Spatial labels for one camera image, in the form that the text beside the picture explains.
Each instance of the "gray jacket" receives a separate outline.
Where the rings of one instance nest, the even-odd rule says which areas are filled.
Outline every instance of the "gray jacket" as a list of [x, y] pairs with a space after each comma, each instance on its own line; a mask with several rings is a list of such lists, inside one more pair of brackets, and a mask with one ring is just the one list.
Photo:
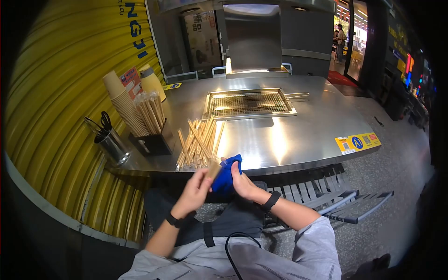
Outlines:
[[[142, 250], [131, 269], [120, 279], [238, 279], [225, 253], [226, 237], [214, 237], [214, 247], [203, 239], [174, 248], [176, 262]], [[229, 253], [244, 280], [332, 280], [341, 279], [333, 228], [328, 218], [320, 217], [295, 237], [292, 261], [260, 249], [246, 237], [232, 237]]]

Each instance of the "left hand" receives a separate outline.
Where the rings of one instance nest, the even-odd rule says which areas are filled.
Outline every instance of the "left hand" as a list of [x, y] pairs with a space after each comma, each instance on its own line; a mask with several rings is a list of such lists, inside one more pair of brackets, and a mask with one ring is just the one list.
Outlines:
[[171, 210], [174, 218], [183, 219], [204, 204], [213, 183], [213, 179], [205, 178], [207, 172], [207, 168], [202, 168], [188, 180], [181, 197]]

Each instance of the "blue cloth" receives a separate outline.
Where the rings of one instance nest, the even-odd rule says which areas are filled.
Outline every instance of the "blue cloth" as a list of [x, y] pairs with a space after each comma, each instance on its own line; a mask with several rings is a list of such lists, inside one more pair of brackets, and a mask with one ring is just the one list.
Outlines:
[[219, 172], [218, 176], [216, 176], [216, 179], [211, 185], [213, 192], [223, 196], [233, 193], [233, 178], [230, 168], [235, 161], [238, 162], [238, 170], [240, 171], [240, 174], [242, 173], [241, 155], [236, 155], [234, 157], [221, 161], [221, 171]]

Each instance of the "hand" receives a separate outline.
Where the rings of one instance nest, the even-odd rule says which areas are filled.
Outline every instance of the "hand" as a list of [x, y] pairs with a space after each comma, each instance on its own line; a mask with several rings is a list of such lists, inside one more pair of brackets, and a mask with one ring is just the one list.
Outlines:
[[258, 194], [262, 191], [261, 188], [257, 187], [252, 181], [246, 176], [246, 174], [240, 174], [238, 170], [238, 162], [235, 161], [231, 167], [232, 178], [233, 178], [233, 188], [235, 191], [243, 198], [248, 200], [255, 200]]
[[183, 219], [204, 204], [213, 183], [211, 178], [204, 178], [207, 172], [207, 168], [200, 169], [188, 180], [181, 197], [171, 210], [174, 218]]

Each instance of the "metal utensil holder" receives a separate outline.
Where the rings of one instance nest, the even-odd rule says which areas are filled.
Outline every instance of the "metal utensil holder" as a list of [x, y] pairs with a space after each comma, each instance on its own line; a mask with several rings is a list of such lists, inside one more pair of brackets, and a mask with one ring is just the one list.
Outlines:
[[131, 150], [126, 146], [118, 133], [112, 128], [109, 134], [102, 140], [94, 140], [103, 153], [108, 157], [111, 165], [119, 167], [125, 164], [131, 156]]

